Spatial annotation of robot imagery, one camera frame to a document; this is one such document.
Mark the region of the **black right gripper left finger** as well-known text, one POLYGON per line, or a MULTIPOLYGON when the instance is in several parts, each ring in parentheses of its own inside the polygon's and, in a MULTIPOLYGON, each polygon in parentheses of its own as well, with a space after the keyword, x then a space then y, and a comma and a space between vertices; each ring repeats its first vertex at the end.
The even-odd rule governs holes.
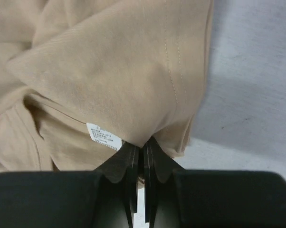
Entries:
POLYGON ((138 158, 126 143, 93 171, 0 173, 0 228, 131 228, 138 158))

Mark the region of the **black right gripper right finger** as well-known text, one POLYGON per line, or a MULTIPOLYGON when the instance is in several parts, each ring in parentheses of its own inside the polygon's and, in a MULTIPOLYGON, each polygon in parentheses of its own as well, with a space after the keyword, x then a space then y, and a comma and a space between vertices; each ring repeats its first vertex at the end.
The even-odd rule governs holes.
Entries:
POLYGON ((286 228, 286 181, 277 173, 188 170, 155 138, 143 159, 152 228, 286 228))

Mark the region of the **beige t-shirt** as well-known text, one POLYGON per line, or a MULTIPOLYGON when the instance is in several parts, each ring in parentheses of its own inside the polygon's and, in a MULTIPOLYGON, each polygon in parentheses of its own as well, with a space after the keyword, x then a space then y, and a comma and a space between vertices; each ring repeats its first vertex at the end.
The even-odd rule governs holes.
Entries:
POLYGON ((206 86, 211 0, 0 0, 0 172, 92 170, 154 136, 182 156, 206 86))

